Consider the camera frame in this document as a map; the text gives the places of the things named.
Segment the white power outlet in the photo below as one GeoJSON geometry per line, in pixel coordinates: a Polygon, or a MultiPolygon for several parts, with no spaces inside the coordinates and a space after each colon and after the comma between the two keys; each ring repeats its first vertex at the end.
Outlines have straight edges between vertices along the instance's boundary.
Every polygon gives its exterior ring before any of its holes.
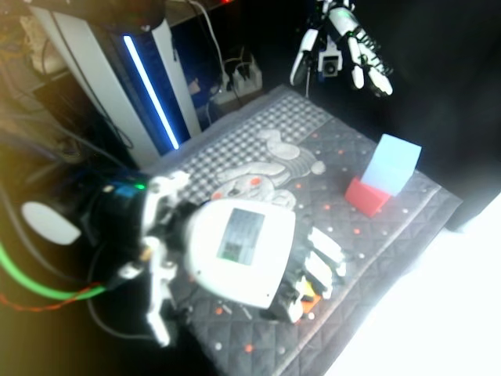
{"type": "MultiPolygon", "coordinates": [[[[238,98],[243,98],[252,94],[253,92],[257,92],[263,87],[263,76],[258,67],[258,65],[253,61],[248,65],[249,67],[249,78],[244,78],[243,75],[236,69],[233,72],[233,88],[235,89],[238,98]]],[[[214,104],[222,105],[224,103],[231,102],[233,100],[237,100],[233,90],[227,90],[227,85],[222,86],[222,90],[218,93],[212,101],[214,104]]]]}

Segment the checkered pattern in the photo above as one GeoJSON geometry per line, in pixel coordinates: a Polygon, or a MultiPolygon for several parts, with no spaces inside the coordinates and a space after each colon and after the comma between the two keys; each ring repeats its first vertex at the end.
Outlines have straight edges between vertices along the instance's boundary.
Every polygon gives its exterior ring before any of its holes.
{"type": "Polygon", "coordinates": [[[219,186],[215,177],[218,172],[248,162],[271,161],[266,142],[257,138],[260,130],[277,129],[284,142],[297,144],[331,118],[328,113],[296,94],[284,96],[266,110],[236,125],[234,130],[208,145],[189,161],[177,166],[177,169],[191,175],[190,184],[183,190],[182,198],[196,203],[204,202],[219,186]]]}
{"type": "Polygon", "coordinates": [[[311,318],[296,325],[269,322],[257,309],[222,301],[202,289],[191,296],[194,287],[185,274],[176,278],[172,291],[193,308],[191,331],[221,374],[322,375],[459,200],[416,172],[380,214],[365,217],[344,199],[344,192],[351,178],[367,166],[375,144],[292,92],[271,96],[269,103],[175,166],[192,174],[186,198],[206,200],[217,187],[216,172],[269,160],[264,142],[256,135],[262,128],[279,129],[284,141],[310,150],[326,165],[324,174],[293,179],[281,188],[297,198],[298,216],[312,219],[348,254],[345,285],[336,289],[332,299],[321,301],[311,318]]]}

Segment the glowing light bar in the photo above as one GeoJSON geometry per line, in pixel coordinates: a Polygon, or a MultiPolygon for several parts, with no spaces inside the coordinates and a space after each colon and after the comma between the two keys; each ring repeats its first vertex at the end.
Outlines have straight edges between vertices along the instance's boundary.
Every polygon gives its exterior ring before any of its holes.
{"type": "Polygon", "coordinates": [[[155,106],[155,110],[157,110],[158,116],[160,117],[160,121],[162,122],[162,125],[164,126],[165,131],[167,132],[167,136],[169,136],[169,139],[171,140],[174,149],[177,150],[179,148],[178,140],[175,139],[171,125],[169,124],[167,117],[165,116],[165,112],[162,109],[162,106],[160,105],[160,100],[158,100],[157,94],[155,93],[155,90],[151,85],[150,78],[148,77],[148,74],[146,73],[146,70],[142,65],[141,58],[139,57],[139,54],[135,49],[134,42],[132,41],[132,38],[127,35],[124,36],[124,42],[125,45],[127,46],[128,53],[131,54],[132,61],[134,61],[134,65],[139,72],[139,76],[141,77],[142,83],[144,84],[144,87],[146,88],[146,91],[148,92],[148,95],[150,96],[150,99],[153,105],[155,106]]]}

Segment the white robotic hand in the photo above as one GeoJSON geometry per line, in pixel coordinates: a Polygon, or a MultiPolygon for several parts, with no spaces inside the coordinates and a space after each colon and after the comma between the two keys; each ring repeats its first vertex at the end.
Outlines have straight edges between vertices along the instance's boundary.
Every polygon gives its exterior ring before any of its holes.
{"type": "Polygon", "coordinates": [[[325,0],[321,20],[309,29],[301,42],[290,83],[301,84],[308,69],[318,60],[321,78],[335,77],[343,67],[350,70],[355,89],[367,84],[377,96],[389,96],[393,88],[388,79],[391,69],[377,54],[378,44],[370,38],[353,15],[355,6],[349,1],[342,3],[325,0]],[[325,35],[324,48],[319,41],[325,35]]]}

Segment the orange wire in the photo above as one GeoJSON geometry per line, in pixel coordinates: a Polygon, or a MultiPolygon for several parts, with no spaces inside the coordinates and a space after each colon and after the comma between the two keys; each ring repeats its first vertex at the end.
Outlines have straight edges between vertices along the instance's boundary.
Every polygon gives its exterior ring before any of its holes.
{"type": "Polygon", "coordinates": [[[65,300],[64,302],[61,302],[58,304],[47,305],[45,307],[23,307],[19,304],[9,302],[3,294],[0,294],[0,303],[4,304],[5,306],[8,306],[9,308],[15,309],[16,311],[20,311],[20,312],[39,313],[39,312],[45,312],[45,311],[55,311],[56,309],[61,309],[64,306],[67,306],[68,304],[76,302],[76,300],[78,299],[78,297],[80,295],[83,295],[83,294],[91,291],[94,287],[99,286],[99,285],[100,285],[99,283],[91,284],[90,286],[84,288],[83,290],[80,290],[77,294],[74,295],[73,298],[70,298],[70,299],[65,300]]]}

